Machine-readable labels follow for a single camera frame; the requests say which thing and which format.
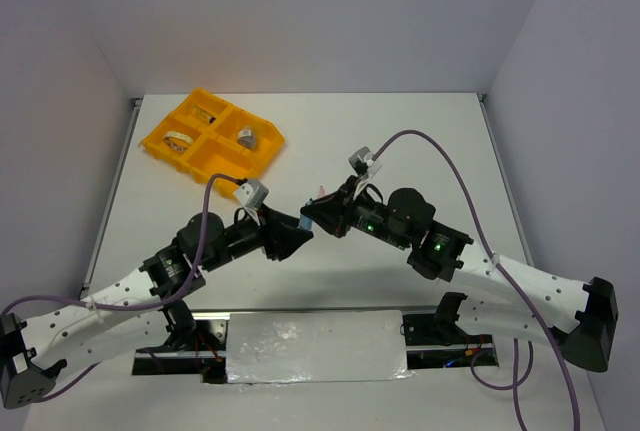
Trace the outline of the clear tape roll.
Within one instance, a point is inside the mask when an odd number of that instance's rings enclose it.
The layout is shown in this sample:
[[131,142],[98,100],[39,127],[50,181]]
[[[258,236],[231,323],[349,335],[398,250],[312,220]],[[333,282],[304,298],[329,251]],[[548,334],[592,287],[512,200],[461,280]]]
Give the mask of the clear tape roll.
[[184,153],[193,145],[194,139],[178,131],[167,131],[163,136],[163,142],[171,150]]

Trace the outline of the blue highlighter pen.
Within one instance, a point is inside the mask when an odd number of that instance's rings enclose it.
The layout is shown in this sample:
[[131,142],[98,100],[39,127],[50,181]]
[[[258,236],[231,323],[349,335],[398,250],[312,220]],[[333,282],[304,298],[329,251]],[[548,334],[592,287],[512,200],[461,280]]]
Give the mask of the blue highlighter pen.
[[299,228],[300,229],[304,229],[304,230],[310,231],[312,229],[312,225],[313,225],[313,221],[310,218],[308,218],[308,217],[306,217],[304,215],[300,216],[300,220],[299,220]]

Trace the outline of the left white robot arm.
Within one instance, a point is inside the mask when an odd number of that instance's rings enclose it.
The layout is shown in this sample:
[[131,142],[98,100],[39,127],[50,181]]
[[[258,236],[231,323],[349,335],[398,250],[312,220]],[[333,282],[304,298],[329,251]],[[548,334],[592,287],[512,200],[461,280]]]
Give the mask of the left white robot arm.
[[48,400],[68,375],[123,352],[189,347],[199,331],[184,299],[204,286],[203,272],[254,251],[283,261],[312,237],[297,218],[267,206],[230,226],[214,213],[199,213],[139,268],[83,300],[28,319],[4,311],[3,407]]

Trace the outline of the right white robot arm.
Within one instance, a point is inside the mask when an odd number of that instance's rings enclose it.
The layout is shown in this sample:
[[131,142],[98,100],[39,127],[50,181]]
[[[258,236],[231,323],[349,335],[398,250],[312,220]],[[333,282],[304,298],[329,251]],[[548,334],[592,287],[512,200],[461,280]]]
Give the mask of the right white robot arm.
[[434,206],[413,188],[395,190],[387,202],[341,189],[308,202],[301,213],[337,238],[358,230],[408,250],[407,263],[418,274],[450,283],[434,318],[442,340],[492,334],[554,344],[569,363],[607,371],[619,317],[611,282],[566,279],[490,254],[436,221]]

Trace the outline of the jar of paper clips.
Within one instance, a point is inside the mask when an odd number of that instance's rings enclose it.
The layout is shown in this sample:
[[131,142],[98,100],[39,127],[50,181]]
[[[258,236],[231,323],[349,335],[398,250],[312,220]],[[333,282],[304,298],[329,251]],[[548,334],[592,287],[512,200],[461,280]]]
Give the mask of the jar of paper clips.
[[254,150],[257,147],[257,137],[254,130],[251,127],[243,127],[237,132],[237,143],[249,150]]

